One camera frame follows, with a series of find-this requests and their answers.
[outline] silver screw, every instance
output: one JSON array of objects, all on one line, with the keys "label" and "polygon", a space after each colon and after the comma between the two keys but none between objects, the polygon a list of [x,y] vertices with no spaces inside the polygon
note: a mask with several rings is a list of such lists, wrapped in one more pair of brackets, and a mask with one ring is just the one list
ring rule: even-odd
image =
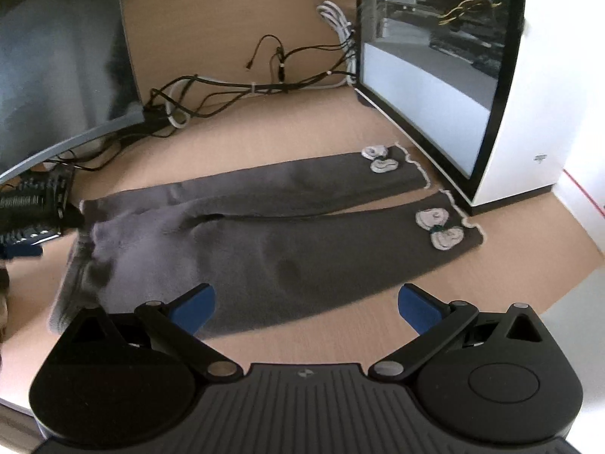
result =
[{"label": "silver screw", "polygon": [[374,365],[374,372],[384,377],[395,377],[402,374],[404,371],[403,365],[399,362],[393,362],[391,360],[383,360]]},{"label": "silver screw", "polygon": [[237,365],[233,362],[213,362],[208,365],[208,373],[214,377],[229,377],[237,372]]}]

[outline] red stripe on wall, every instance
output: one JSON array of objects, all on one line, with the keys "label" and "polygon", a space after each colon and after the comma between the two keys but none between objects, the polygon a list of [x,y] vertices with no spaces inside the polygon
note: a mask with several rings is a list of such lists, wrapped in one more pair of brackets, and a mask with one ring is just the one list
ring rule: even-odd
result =
[{"label": "red stripe on wall", "polygon": [[601,213],[603,218],[605,218],[605,210],[603,210],[603,208],[601,206],[599,206],[599,204],[592,198],[592,196],[588,194],[588,191],[586,191],[586,189],[582,188],[580,183],[577,182],[576,179],[574,179],[574,177],[570,173],[568,173],[568,171],[566,171],[564,169],[563,172],[565,174],[567,174],[567,176],[571,179],[571,182],[573,182],[576,186],[578,186],[578,189],[580,189],[580,191],[582,191],[582,194],[584,196],[586,196],[586,198],[588,198],[588,201],[590,201],[594,205],[594,207],[597,209],[597,211],[599,213]]}]

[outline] red line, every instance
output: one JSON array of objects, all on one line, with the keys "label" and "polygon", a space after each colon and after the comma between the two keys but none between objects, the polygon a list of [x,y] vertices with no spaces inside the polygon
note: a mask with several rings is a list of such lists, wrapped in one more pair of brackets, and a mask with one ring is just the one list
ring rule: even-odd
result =
[{"label": "red line", "polygon": [[586,196],[586,198],[588,198],[588,201],[590,201],[590,202],[591,202],[591,203],[592,203],[592,204],[595,206],[595,208],[598,210],[598,212],[599,212],[599,213],[601,213],[601,215],[603,216],[603,218],[605,218],[605,211],[604,211],[604,210],[603,210],[603,208],[601,208],[601,207],[599,206],[599,204],[598,204],[598,203],[597,203],[597,202],[596,202],[596,201],[595,201],[595,200],[592,198],[592,196],[588,194],[588,192],[586,191],[586,189],[582,188],[582,186],[580,186],[580,183],[579,183],[579,182],[577,182],[577,181],[574,179],[574,177],[573,177],[573,176],[572,176],[570,173],[568,173],[568,171],[566,171],[566,170],[564,169],[564,170],[563,170],[563,172],[564,172],[565,174],[567,174],[567,175],[568,175],[568,177],[571,179],[571,182],[573,182],[573,183],[574,183],[576,186],[578,186],[578,189],[580,189],[580,191],[582,191],[582,193],[584,194],[584,196]]}]

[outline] black frame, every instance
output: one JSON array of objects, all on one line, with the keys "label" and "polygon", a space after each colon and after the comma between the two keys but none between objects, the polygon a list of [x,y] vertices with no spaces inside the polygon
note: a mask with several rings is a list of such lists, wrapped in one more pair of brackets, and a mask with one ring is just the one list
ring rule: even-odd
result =
[{"label": "black frame", "polygon": [[429,141],[424,134],[415,126],[407,122],[397,111],[386,104],[379,96],[372,92],[368,87],[364,86],[361,81],[361,23],[362,23],[362,1],[357,0],[357,30],[355,32],[355,47],[356,47],[356,86],[355,89],[370,99],[377,107],[380,108],[389,118],[391,118],[412,140],[414,140],[456,183],[456,186],[472,200],[479,189],[479,184],[483,179],[483,174],[487,168],[489,158],[494,148],[495,139],[500,130],[500,124],[506,109],[506,102],[512,85],[512,77],[517,65],[517,56],[521,35],[525,24],[524,10],[525,0],[510,0],[510,15],[506,29],[506,41],[504,43],[504,53],[500,74],[498,76],[498,85],[494,94],[494,104],[489,115],[485,136],[477,161],[471,173],[471,177],[467,178],[462,172],[448,159],[443,153]]}]

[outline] ribbed black surface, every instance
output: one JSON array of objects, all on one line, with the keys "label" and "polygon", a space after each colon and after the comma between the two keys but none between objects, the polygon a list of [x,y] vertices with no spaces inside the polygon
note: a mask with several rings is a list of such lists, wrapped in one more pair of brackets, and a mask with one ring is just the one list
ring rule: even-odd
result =
[{"label": "ribbed black surface", "polygon": [[[77,452],[53,442],[39,450]],[[405,388],[370,381],[354,364],[254,365],[243,380],[208,388],[192,414],[161,438],[104,452],[578,454],[562,440],[510,449],[458,440],[425,419]]]}]

